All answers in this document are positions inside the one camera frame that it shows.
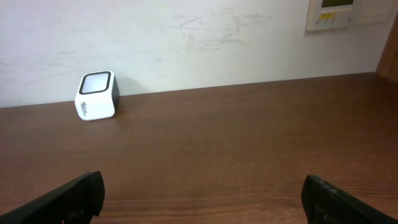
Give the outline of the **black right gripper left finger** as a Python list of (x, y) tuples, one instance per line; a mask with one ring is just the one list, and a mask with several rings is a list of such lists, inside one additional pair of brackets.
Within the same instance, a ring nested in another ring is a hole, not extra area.
[(101, 172), (89, 172), (1, 215), (1, 223), (89, 223), (103, 208)]

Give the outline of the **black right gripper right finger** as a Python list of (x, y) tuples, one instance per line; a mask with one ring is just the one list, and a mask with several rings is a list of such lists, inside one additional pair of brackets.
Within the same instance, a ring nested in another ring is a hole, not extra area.
[(311, 224), (397, 224), (395, 218), (313, 174), (303, 183), (301, 200), (307, 222)]

